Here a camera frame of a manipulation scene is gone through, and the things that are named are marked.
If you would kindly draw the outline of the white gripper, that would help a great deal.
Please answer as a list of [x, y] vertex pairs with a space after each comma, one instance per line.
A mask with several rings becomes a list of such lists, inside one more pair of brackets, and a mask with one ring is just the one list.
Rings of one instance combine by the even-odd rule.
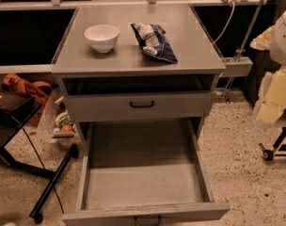
[[286, 110], [286, 66], [267, 72], [262, 79], [259, 100], [253, 110], [253, 125], [260, 130], [272, 127]]

